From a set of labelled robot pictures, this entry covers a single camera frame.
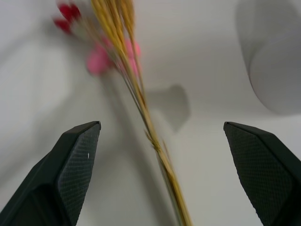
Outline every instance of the dried wheat stalk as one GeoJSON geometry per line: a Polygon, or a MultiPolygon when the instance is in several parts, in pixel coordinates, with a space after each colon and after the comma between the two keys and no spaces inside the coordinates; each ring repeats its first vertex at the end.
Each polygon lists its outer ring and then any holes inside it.
{"type": "MultiPolygon", "coordinates": [[[[91,0],[91,3],[100,25],[115,48],[116,56],[112,56],[112,58],[115,59],[116,68],[123,75],[126,85],[141,114],[146,127],[146,137],[152,143],[153,148],[157,153],[162,174],[174,203],[175,211],[179,216],[179,221],[183,226],[192,226],[192,221],[187,211],[172,164],[168,157],[167,149],[165,147],[164,151],[160,145],[158,135],[154,129],[150,113],[146,105],[142,73],[134,43],[135,16],[133,2],[132,0],[91,0]],[[124,28],[127,30],[132,43],[138,69],[138,79],[134,75],[127,57],[124,28]]],[[[85,22],[84,26],[87,28],[87,31],[89,31],[94,40],[101,42],[101,39],[97,37],[98,34],[91,23],[85,22]]]]}

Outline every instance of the white cylindrical object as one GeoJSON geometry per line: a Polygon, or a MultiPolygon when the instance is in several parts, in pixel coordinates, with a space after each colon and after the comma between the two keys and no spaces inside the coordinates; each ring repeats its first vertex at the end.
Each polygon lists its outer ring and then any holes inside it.
{"type": "Polygon", "coordinates": [[[237,26],[253,90],[270,110],[301,113],[301,20],[286,0],[240,4],[237,26]]]}

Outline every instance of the red dried flower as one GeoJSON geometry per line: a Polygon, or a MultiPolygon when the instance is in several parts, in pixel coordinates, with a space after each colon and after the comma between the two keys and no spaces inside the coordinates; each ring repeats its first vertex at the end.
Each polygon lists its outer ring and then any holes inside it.
{"type": "Polygon", "coordinates": [[[67,34],[71,34],[71,25],[81,17],[79,8],[74,4],[59,4],[58,8],[65,19],[53,18],[55,25],[67,34]]]}

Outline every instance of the white table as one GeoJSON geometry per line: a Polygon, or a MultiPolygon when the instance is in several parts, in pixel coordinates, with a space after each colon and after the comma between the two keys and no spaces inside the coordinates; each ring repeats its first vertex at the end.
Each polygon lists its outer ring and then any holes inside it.
{"type": "MultiPolygon", "coordinates": [[[[0,207],[64,131],[100,120],[93,176],[78,225],[173,225],[154,151],[123,81],[114,73],[109,79],[91,77],[84,61],[88,46],[49,25],[39,28],[40,18],[50,20],[53,2],[24,3],[18,13],[22,19],[12,14],[15,2],[0,3],[1,30],[8,34],[0,39],[0,207]],[[17,36],[26,40],[16,41],[17,36]]],[[[136,4],[152,116],[169,146],[196,226],[261,225],[240,185],[225,121],[273,132],[301,157],[301,116],[269,112],[252,90],[236,33],[237,4],[136,4]]]]}

